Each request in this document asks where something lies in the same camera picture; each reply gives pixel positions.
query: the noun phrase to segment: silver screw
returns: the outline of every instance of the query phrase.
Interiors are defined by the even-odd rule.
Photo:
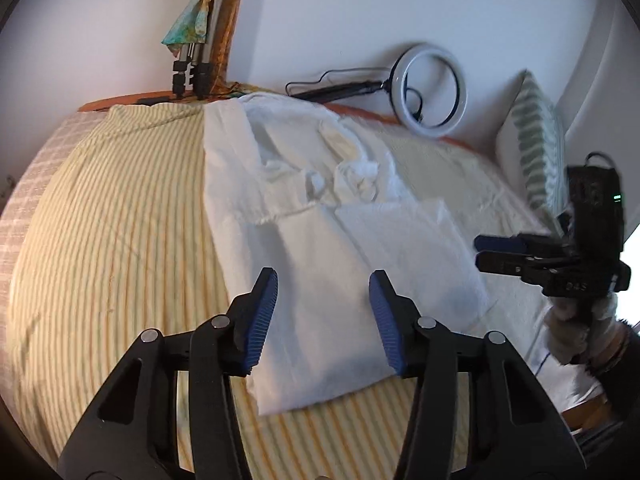
[[[418,318],[418,326],[420,328],[436,328],[436,320],[430,316],[422,316]]]
[[[507,341],[507,338],[505,338],[502,332],[494,330],[493,332],[489,332],[489,341],[494,345],[501,345]]]
[[[143,343],[151,343],[158,339],[158,330],[155,328],[147,328],[142,334],[140,334],[140,339],[142,339]]]
[[[231,320],[224,314],[220,314],[219,316],[216,316],[211,320],[211,325],[213,328],[225,328],[229,326],[229,323],[231,323]]]

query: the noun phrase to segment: bracelet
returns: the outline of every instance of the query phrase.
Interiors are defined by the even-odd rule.
[[[622,356],[625,354],[626,348],[629,346],[631,330],[632,328],[625,323],[625,338],[622,340],[622,343],[620,344],[620,347],[618,348],[618,350],[616,350],[615,354],[613,354],[606,363],[596,368],[596,367],[593,367],[593,365],[591,364],[591,360],[587,362],[587,371],[591,375],[597,377],[598,375],[605,374],[620,362],[620,360],[622,359]]]

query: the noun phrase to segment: folded white clothing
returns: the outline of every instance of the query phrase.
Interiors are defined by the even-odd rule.
[[[204,203],[229,296],[250,290],[262,267],[278,273],[250,380],[261,415],[393,373],[369,305],[376,269],[452,330],[484,314],[484,280],[446,206],[416,201],[372,130],[252,94],[205,106],[204,149]]]

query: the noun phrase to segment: gloved hand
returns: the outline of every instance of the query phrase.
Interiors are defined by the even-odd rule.
[[[577,313],[577,300],[550,299],[552,307],[545,316],[545,324],[549,328],[546,345],[559,363],[569,364],[575,355],[585,352],[589,359],[596,358],[611,345],[618,333],[618,297],[615,294],[593,303],[590,327],[572,320]]]

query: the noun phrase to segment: green striped pillow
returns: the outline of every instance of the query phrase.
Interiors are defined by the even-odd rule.
[[[555,107],[529,71],[523,74],[507,120],[513,122],[518,133],[527,201],[553,233],[562,235],[557,218],[568,205],[564,128]]]

